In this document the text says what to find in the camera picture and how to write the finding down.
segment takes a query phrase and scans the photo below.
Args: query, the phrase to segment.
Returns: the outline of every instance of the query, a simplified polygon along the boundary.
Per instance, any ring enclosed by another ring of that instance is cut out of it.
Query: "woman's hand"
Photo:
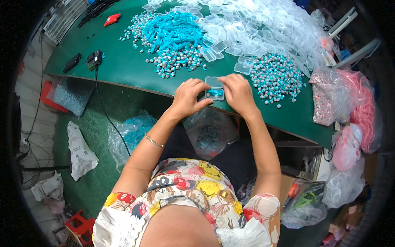
[[[250,84],[240,74],[230,74],[218,78],[224,84],[224,92],[228,104],[244,119],[253,115],[261,115],[254,99]]]
[[[168,112],[176,119],[181,120],[186,116],[200,111],[204,107],[213,103],[212,99],[204,99],[200,102],[196,97],[201,91],[210,89],[210,85],[200,79],[189,79],[183,82],[175,91],[173,103]]]

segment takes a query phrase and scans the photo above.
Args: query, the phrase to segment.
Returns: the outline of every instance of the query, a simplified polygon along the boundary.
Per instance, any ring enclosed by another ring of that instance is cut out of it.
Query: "woman's left hand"
[[[201,91],[210,88],[210,85],[200,79],[191,78],[183,82],[175,91],[173,103],[168,109],[169,113],[181,120],[212,104],[214,102],[212,99],[204,99],[200,102],[196,99]]]

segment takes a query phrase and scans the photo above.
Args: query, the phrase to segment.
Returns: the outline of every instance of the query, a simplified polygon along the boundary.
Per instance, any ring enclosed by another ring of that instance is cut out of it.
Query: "floral blouse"
[[[142,196],[117,192],[107,197],[93,227],[94,245],[139,246],[150,218],[168,204],[197,207],[221,246],[277,246],[280,202],[275,196],[256,195],[243,207],[217,167],[180,158],[158,164]]]

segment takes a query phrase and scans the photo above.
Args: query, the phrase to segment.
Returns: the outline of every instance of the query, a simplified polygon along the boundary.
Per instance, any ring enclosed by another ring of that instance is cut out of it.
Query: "green table top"
[[[176,76],[173,78],[160,78],[154,72],[156,67],[151,63],[145,63],[146,58],[151,59],[154,55],[139,52],[143,48],[141,41],[137,43],[139,45],[138,50],[133,48],[132,39],[118,41],[118,38],[124,35],[123,30],[131,25],[132,17],[144,11],[141,8],[144,4],[146,4],[145,0],[119,1],[104,11],[102,15],[91,19],[81,28],[78,28],[78,23],[85,16],[85,13],[83,13],[53,51],[44,74],[94,79],[94,71],[89,71],[87,65],[83,64],[82,61],[85,61],[90,53],[98,49],[105,53],[105,58],[98,69],[99,81],[165,96],[173,96],[177,87],[189,78],[199,78],[204,81],[206,76],[223,76],[234,73],[233,67],[237,63],[238,57],[224,52],[225,58],[206,63],[207,71],[203,70],[202,67],[192,72],[181,69],[176,72]],[[176,1],[163,2],[158,12],[164,13],[165,10],[169,10],[175,5],[180,4]],[[117,13],[122,13],[118,22],[104,28],[106,19]],[[203,6],[201,13],[205,16],[210,14],[208,7]],[[64,65],[77,53],[82,54],[81,62],[67,74],[64,74]],[[285,98],[280,102],[280,109],[277,109],[277,104],[267,106],[261,102],[256,89],[253,89],[254,100],[268,125],[330,149],[332,127],[313,123],[312,88],[307,77],[304,77],[303,83],[306,83],[307,87],[302,88],[297,101],[292,103],[290,99]],[[215,101],[212,106],[235,113],[226,100]]]

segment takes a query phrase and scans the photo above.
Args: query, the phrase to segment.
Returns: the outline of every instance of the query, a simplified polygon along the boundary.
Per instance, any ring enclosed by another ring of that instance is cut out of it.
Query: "woman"
[[[218,80],[228,104],[247,123],[253,155],[241,140],[210,162],[196,156],[180,121],[213,101],[196,100],[208,84],[183,82],[125,164],[95,222],[95,246],[277,245],[281,170],[274,143],[248,81],[236,74]],[[253,158],[258,175],[242,207],[235,191]]]

